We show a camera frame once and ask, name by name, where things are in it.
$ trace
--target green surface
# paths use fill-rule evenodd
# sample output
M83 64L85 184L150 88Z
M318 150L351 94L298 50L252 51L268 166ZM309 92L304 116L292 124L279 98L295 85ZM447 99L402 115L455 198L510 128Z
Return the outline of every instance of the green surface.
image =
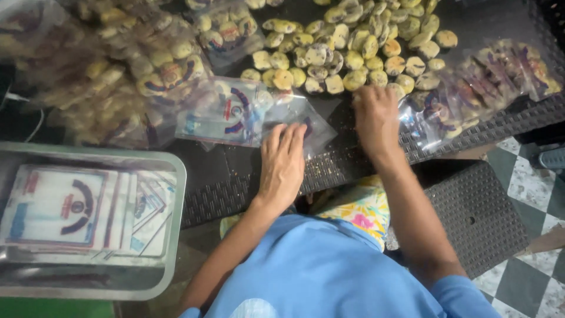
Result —
M104 300L0 298L0 318L114 318Z

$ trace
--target white floor tile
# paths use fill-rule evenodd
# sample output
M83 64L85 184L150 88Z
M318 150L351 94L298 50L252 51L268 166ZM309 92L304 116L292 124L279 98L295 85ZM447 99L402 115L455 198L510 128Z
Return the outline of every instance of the white floor tile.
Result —
M530 166L527 159L518 157L510 178L508 196L547 212L553 185L555 185L553 171L549 171L547 176L542 176L539 170Z
M518 256L517 259L529 264L531 267L534 267L540 272L551 276L553 275L553 269L555 268L555 262L557 262L559 252L561 252L561 249L535 254L524 254Z
M565 317L565 285L549 279L536 318Z
M475 278L473 280L475 286L494 297L496 295L498 285L500 284L500 280L502 279L502 274L504 274L504 270L506 269L507 263L508 260L505 260L504 262L496 265L491 270Z
M520 143L518 143L516 139L514 139L514 137L510 137L496 144L496 147L499 147L500 149L504 149L515 155L518 155L518 153L520 152L520 146L521 146Z
M508 306L507 304L501 302L500 300L493 299L493 308L503 317L503 318L528 318L528 316L519 312L518 310Z
M556 225L561 225L561 227L565 227L565 221L560 220L552 216L551 214L545 214L544 226L541 228L541 235L546 234Z

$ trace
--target hand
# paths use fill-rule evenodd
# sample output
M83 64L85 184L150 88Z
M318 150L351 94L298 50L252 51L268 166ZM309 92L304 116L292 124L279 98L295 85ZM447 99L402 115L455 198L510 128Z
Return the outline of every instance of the hand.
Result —
M275 126L261 146L261 182L254 201L278 217L296 199L304 178L303 143L306 125Z
M355 130L373 164L404 160L398 145L398 100L394 91L376 85L363 86L353 93L353 108Z

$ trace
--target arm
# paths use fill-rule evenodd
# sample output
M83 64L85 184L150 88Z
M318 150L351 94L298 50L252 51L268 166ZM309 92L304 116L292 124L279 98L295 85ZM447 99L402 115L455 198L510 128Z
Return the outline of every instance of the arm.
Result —
M366 86L354 99L356 130L379 172L390 221L410 270L425 285L466 276L435 210L398 145L398 101L391 89Z
M181 297L180 313L210 307L234 268L259 244L275 219L292 204L304 177L302 153L305 125L276 126L261 147L259 192L249 209L212 251Z

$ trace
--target light blue shirt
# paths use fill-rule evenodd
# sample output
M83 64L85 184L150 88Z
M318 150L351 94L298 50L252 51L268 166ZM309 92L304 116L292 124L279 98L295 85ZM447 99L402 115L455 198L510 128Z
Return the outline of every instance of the light blue shirt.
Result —
M198 308L181 318L202 317ZM474 284L427 290L348 222L279 217L204 317L500 317Z

